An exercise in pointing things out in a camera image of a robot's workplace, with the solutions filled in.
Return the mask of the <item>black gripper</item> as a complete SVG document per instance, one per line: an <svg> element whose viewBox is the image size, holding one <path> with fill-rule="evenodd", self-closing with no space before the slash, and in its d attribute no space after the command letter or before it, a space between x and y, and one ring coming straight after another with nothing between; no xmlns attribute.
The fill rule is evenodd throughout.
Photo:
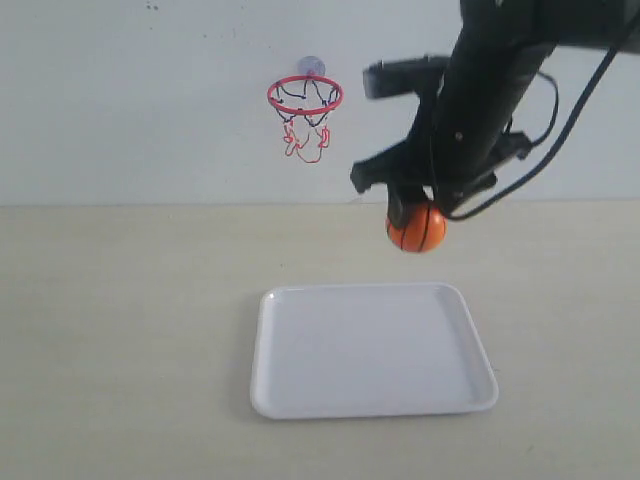
<svg viewBox="0 0 640 480"><path fill-rule="evenodd" d="M467 220L495 201L465 214L455 211L497 184L495 171L506 162L526 158L531 139L522 131L502 131L479 159L455 152L434 135L413 127L407 138L375 156L353 164L350 180L360 194L372 186L387 188L387 218L396 229L407 227L419 209L432 204L449 220Z"/></svg>

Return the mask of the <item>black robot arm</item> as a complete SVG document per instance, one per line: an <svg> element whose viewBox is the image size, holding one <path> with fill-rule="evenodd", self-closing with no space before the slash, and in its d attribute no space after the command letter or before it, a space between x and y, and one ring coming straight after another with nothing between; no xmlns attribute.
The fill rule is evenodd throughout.
<svg viewBox="0 0 640 480"><path fill-rule="evenodd" d="M512 130L514 111L555 49L604 52L558 144L615 56L639 50L635 1L464 1L460 12L462 27L450 54L378 62L363 73L368 98L413 94L419 101L407 136L351 170L359 193L386 186L388 221L398 229L425 206L460 221L460 207L474 196L487 193L490 203L502 198L497 170L536 147Z"/></svg>

